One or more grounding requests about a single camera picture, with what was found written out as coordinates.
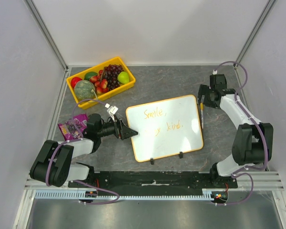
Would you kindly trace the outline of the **whiteboard with yellow frame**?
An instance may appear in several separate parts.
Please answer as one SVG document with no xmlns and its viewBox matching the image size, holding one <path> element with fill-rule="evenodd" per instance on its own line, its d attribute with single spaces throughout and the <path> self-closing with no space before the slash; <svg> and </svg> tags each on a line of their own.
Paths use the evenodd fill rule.
<svg viewBox="0 0 286 229">
<path fill-rule="evenodd" d="M 194 95 L 130 106 L 126 118 L 128 126 L 138 132 L 131 138 L 137 162 L 197 151 L 204 146 Z"/>
</svg>

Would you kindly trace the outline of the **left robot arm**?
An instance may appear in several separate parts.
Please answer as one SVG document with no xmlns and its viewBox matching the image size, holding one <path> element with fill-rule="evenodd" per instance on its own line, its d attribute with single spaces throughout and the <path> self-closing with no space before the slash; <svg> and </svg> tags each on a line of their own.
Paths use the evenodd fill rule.
<svg viewBox="0 0 286 229">
<path fill-rule="evenodd" d="M 102 138 L 113 135 L 125 140 L 138 135 L 116 115 L 105 122 L 99 114 L 88 116 L 83 137 L 64 142 L 46 140 L 43 143 L 31 169 L 30 177 L 47 186 L 61 187 L 66 181 L 78 180 L 84 187 L 94 185 L 95 176 L 84 164 L 72 165 L 74 157 L 91 154 L 98 150 Z"/>
</svg>

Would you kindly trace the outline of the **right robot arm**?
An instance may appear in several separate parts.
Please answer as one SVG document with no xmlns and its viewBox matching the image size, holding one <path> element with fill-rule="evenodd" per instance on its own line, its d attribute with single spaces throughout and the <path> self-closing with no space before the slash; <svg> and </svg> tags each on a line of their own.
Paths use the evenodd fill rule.
<svg viewBox="0 0 286 229">
<path fill-rule="evenodd" d="M 235 90 L 223 83 L 200 85 L 198 96 L 128 107 L 128 125 L 137 132 L 132 137 L 135 160 L 146 162 L 202 149 L 206 106 L 223 110 L 236 128 L 231 154 L 212 166 L 210 185 L 218 188 L 226 177 L 236 177 L 249 169 L 265 169 L 272 156 L 273 126 L 254 117 Z"/>
</svg>

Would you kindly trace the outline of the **white marker with yellow cap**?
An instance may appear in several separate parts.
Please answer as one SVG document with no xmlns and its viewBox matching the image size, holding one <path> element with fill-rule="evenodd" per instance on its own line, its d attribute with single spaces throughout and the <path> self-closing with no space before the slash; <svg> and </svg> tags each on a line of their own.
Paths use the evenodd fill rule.
<svg viewBox="0 0 286 229">
<path fill-rule="evenodd" d="M 200 118 L 201 118 L 201 129 L 204 128 L 204 105 L 200 103 Z"/>
</svg>

